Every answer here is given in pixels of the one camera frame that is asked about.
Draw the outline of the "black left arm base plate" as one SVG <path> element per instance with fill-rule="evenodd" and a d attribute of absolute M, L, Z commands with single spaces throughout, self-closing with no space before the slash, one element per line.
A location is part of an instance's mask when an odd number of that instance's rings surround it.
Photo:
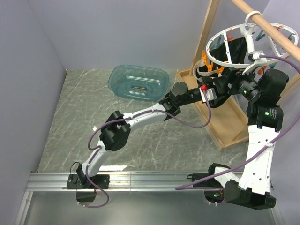
<path fill-rule="evenodd" d="M 90 178 L 96 185 L 102 189 L 108 189 L 110 176 L 108 174 L 96 175 Z M 70 174 L 67 180 L 67 189 L 93 189 L 95 186 L 83 178 L 83 182 L 80 180 L 77 174 Z"/>

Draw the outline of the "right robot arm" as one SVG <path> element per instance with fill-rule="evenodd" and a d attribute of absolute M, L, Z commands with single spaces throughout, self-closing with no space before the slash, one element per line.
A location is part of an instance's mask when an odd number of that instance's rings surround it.
<path fill-rule="evenodd" d="M 270 168 L 275 144 L 283 123 L 283 110 L 278 105 L 281 92 L 289 81 L 288 75 L 268 69 L 255 81 L 252 75 L 240 79 L 235 88 L 248 100 L 249 143 L 246 164 L 241 178 L 226 172 L 228 166 L 213 163 L 208 169 L 207 183 L 221 185 L 227 203 L 263 210 L 276 205 L 270 194 Z"/>

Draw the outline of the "white round clip hanger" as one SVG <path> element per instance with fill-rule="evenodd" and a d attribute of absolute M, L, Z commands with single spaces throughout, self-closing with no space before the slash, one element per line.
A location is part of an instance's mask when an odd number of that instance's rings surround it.
<path fill-rule="evenodd" d="M 257 10 L 251 11 L 247 14 L 244 24 L 232 26 L 214 35 L 206 45 L 206 49 L 205 49 L 206 55 L 213 63 L 216 63 L 220 66 L 224 66 L 226 68 L 245 69 L 246 66 L 248 66 L 249 64 L 233 64 L 231 61 L 227 32 L 235 29 L 240 30 L 241 35 L 244 36 L 247 43 L 248 56 L 250 56 L 251 58 L 253 52 L 257 52 L 255 50 L 253 34 L 252 34 L 256 26 L 260 27 L 261 30 L 264 32 L 265 36 L 268 39 L 269 45 L 272 48 L 273 53 L 275 54 L 274 56 L 265 55 L 265 58 L 268 60 L 268 65 L 275 63 L 279 60 L 284 61 L 287 56 L 293 56 L 294 58 L 296 58 L 297 56 L 300 55 L 300 49 L 297 47 L 299 41 L 298 33 L 294 29 L 288 26 L 281 25 L 278 23 L 267 22 L 262 17 L 262 14 Z M 228 61 L 225 62 L 215 59 L 215 57 L 211 56 L 209 51 L 210 44 L 219 36 L 224 37 L 226 55 L 228 58 Z"/>

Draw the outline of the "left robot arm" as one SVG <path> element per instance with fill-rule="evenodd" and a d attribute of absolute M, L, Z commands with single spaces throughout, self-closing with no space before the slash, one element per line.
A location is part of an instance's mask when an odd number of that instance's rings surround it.
<path fill-rule="evenodd" d="M 186 83 L 178 82 L 163 99 L 147 109 L 132 113 L 114 111 L 106 123 L 98 128 L 100 136 L 97 146 L 88 146 L 93 153 L 84 163 L 79 164 L 75 174 L 69 175 L 67 188 L 107 189 L 110 177 L 99 175 L 98 171 L 112 152 L 126 145 L 133 131 L 155 122 L 175 118 L 183 105 L 201 101 L 211 108 L 217 108 L 228 98 L 228 94 L 219 94 L 212 84 L 189 89 Z"/>

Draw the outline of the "black underwear beige waistband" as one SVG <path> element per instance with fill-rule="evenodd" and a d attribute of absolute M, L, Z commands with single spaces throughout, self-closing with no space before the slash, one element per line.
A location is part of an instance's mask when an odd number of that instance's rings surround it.
<path fill-rule="evenodd" d="M 192 75 L 197 79 L 198 85 L 200 83 L 213 82 L 213 78 L 220 77 L 216 69 L 213 69 L 211 72 L 208 72 L 207 67 L 203 60 L 199 60 L 194 67 L 192 68 Z M 225 94 L 225 101 L 230 97 L 230 94 Z"/>

